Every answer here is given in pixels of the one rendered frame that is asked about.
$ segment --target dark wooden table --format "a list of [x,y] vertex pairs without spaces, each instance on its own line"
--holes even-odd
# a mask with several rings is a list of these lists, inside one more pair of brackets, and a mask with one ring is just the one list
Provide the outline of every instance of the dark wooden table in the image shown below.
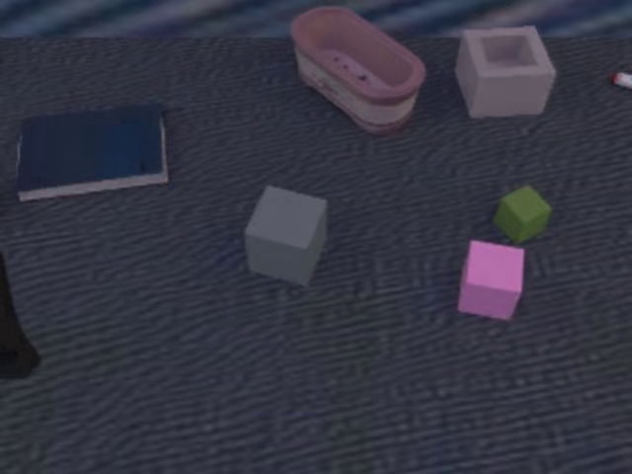
[[[2,474],[632,472],[632,62],[548,41],[540,118],[473,121],[453,39],[370,137],[295,75],[283,40],[0,42],[0,249],[43,363],[0,382]],[[171,184],[19,204],[20,119],[161,102]],[[327,198],[303,289],[251,276],[265,185]],[[509,324],[456,312],[497,199],[551,203]]]

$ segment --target marker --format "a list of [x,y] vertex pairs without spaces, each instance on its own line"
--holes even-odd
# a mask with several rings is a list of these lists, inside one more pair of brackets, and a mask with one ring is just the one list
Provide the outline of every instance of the marker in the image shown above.
[[617,72],[614,76],[612,76],[612,84],[625,89],[632,89],[632,74]]

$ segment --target open box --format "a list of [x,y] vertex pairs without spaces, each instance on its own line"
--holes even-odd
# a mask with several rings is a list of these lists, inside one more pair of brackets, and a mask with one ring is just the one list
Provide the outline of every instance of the open box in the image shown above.
[[291,26],[299,76],[372,133],[410,117],[426,68],[419,57],[351,10],[320,7]]
[[473,118],[541,114],[556,76],[535,27],[463,32],[455,73]]

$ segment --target cube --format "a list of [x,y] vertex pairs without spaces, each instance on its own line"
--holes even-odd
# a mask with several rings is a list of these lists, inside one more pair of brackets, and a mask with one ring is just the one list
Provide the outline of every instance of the cube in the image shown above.
[[542,114],[556,77],[535,27],[464,31],[455,73],[473,119]]
[[251,272],[306,286],[327,239],[327,202],[268,186],[246,227]]
[[524,250],[471,241],[461,275],[458,310],[509,320],[522,294]]
[[550,215],[546,200],[531,186],[524,186],[501,199],[494,223],[517,244],[544,231]]

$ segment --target book cover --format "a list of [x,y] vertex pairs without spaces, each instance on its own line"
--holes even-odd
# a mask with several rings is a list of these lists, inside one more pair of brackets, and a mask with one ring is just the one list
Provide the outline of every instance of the book cover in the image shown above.
[[160,106],[27,118],[18,198],[33,200],[169,181]]

